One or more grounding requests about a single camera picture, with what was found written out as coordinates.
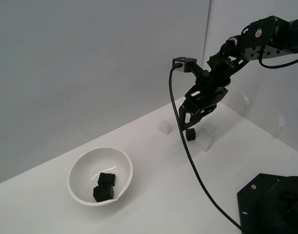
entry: small black cube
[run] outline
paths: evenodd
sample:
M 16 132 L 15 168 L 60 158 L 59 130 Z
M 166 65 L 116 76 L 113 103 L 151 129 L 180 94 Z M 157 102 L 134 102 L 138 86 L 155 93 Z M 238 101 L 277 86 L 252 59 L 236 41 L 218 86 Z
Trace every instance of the small black cube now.
M 93 196 L 96 202 L 113 199 L 114 190 L 112 185 L 99 185 L 94 188 Z
M 98 179 L 98 185 L 112 185 L 115 186 L 115 180 L 116 176 L 115 174 L 110 173 L 100 173 L 99 179 Z
M 186 130 L 186 138 L 188 141 L 196 139 L 196 131 L 194 128 L 189 128 Z

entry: white surface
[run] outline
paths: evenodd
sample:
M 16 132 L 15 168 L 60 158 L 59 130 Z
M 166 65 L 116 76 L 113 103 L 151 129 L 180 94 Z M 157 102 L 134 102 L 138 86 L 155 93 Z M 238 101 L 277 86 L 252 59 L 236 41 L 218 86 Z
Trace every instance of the white surface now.
M 160 130 L 162 133 L 168 135 L 168 134 L 170 134 L 171 131 L 172 131 L 172 125 L 171 125 L 168 121 L 162 119 L 162 120 L 159 122 L 159 130 Z
M 158 130 L 161 119 L 175 124 L 171 105 L 1 183 L 0 234 L 238 234 L 199 186 L 178 130 Z M 210 150 L 194 144 L 189 149 L 213 198 L 235 220 L 236 194 L 257 174 L 298 176 L 298 152 L 234 111 L 219 104 L 196 126 L 197 133 L 209 122 L 216 127 Z M 65 182 L 74 161 L 100 145 L 130 156 L 133 179 L 117 202 L 83 206 Z
M 0 182 L 167 104 L 172 59 L 202 63 L 208 5 L 0 0 Z
M 96 202 L 92 193 L 102 172 L 116 175 L 114 197 Z M 83 205 L 102 206 L 117 201 L 128 188 L 132 177 L 133 164 L 124 151 L 112 147 L 97 147 L 76 160 L 69 173 L 67 189 L 72 198 Z
M 268 16 L 286 21 L 298 19 L 298 0 L 212 0 L 203 67 L 225 41 L 241 34 L 252 22 Z M 267 65 L 283 64 L 298 55 L 266 59 Z M 266 69 L 258 61 L 249 62 L 231 77 L 229 93 L 222 101 L 250 121 L 298 150 L 298 64 L 282 69 Z M 249 100 L 243 105 L 242 94 Z
M 212 139 L 209 136 L 207 136 L 205 133 L 200 132 L 197 135 L 195 142 L 203 151 L 207 152 L 212 143 Z

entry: black robotic arm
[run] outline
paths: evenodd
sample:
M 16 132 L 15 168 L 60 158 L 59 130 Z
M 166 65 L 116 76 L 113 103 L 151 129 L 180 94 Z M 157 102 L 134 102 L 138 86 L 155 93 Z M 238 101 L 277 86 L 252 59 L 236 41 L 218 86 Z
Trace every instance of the black robotic arm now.
M 287 22 L 270 16 L 251 23 L 241 35 L 229 38 L 220 51 L 208 60 L 210 72 L 199 67 L 194 58 L 173 59 L 173 66 L 182 64 L 176 70 L 192 72 L 196 77 L 196 84 L 186 93 L 186 99 L 179 108 L 181 129 L 184 131 L 192 127 L 213 112 L 228 92 L 225 87 L 230 84 L 230 76 L 249 61 L 259 60 L 266 68 L 281 68 L 298 62 L 298 59 L 279 66 L 264 65 L 262 60 L 297 53 L 298 20 Z

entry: gray wall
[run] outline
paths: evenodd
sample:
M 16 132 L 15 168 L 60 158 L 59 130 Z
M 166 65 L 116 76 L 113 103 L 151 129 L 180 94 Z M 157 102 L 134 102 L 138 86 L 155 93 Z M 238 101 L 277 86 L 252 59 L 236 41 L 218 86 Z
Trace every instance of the gray wall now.
M 0 182 L 169 103 L 172 58 L 202 62 L 208 6 L 0 0 Z M 176 97 L 193 82 L 174 78 Z
M 209 57 L 251 22 L 271 15 L 286 21 L 298 19 L 298 0 L 212 0 L 209 14 L 203 61 L 207 69 Z M 297 58 L 290 55 L 264 63 L 276 65 Z M 298 64 L 270 70 L 252 61 L 231 77 L 228 89 L 223 103 L 298 150 Z

